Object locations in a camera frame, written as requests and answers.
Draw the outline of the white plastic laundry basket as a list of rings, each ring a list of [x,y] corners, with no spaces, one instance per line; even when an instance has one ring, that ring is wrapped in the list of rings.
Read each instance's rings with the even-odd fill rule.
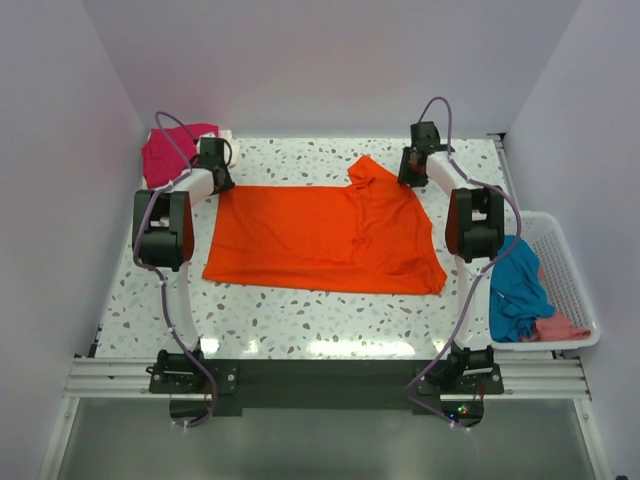
[[[505,245],[516,245],[515,219],[505,221],[505,233]],[[492,346],[504,351],[533,352],[578,350],[596,345],[600,339],[596,314],[557,220],[548,213],[523,211],[520,239],[528,243],[540,260],[540,280],[549,303],[565,314],[574,326],[590,330],[591,335],[582,340],[556,342],[499,343],[491,338]]]

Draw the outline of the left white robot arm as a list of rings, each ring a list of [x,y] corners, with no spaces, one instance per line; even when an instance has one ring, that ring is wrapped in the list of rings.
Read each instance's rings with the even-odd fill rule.
[[[189,293],[189,265],[195,250],[192,208],[234,188],[229,172],[232,161],[229,141],[206,134],[196,141],[196,154],[175,179],[134,196],[133,261],[158,277],[166,350],[186,357],[175,364],[171,378],[185,392],[200,390],[207,380],[207,368],[195,360],[200,339]]]

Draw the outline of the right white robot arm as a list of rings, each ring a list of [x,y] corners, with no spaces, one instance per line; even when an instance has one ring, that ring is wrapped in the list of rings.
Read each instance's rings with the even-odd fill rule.
[[[489,327],[490,276],[504,243],[504,191],[475,182],[455,163],[448,144],[441,142],[431,121],[410,126],[410,143],[403,148],[398,182],[411,188],[435,182],[449,199],[444,239],[459,279],[459,318],[451,337],[428,365],[444,356],[459,356],[445,369],[448,386],[469,392],[481,380],[479,366],[464,358],[491,347]]]

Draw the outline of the teal t-shirt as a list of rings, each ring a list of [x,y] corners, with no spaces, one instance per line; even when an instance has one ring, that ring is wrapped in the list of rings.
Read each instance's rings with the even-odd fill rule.
[[[489,329],[499,343],[533,338],[537,320],[554,315],[539,280],[540,260],[524,239],[497,262],[490,281]]]

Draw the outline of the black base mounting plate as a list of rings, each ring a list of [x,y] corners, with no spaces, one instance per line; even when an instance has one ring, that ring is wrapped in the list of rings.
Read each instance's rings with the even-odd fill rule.
[[[441,361],[429,369],[416,360],[224,360],[193,364],[160,352],[147,367],[149,391],[168,395],[174,420],[248,409],[408,410],[442,412],[476,425],[484,399],[504,393],[497,364]]]

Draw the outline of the pink t-shirt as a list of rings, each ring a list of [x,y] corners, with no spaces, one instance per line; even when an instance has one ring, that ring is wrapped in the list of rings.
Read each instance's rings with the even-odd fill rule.
[[[576,327],[569,318],[549,303],[540,280],[542,269],[523,271],[525,299],[518,314],[518,339],[524,342],[556,342],[586,339],[591,331]]]

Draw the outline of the aluminium frame rail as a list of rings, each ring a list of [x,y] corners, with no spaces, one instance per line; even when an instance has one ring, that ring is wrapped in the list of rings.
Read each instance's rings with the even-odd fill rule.
[[[496,353],[505,393],[509,399],[583,400],[591,397],[578,359],[554,359],[545,352]],[[77,358],[72,361],[65,398],[149,397],[152,358]]]

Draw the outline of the orange t-shirt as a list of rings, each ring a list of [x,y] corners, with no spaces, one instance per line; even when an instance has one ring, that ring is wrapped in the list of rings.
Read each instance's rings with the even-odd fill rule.
[[[339,293],[437,295],[433,225],[409,187],[368,156],[346,186],[240,185],[220,196],[202,276]]]

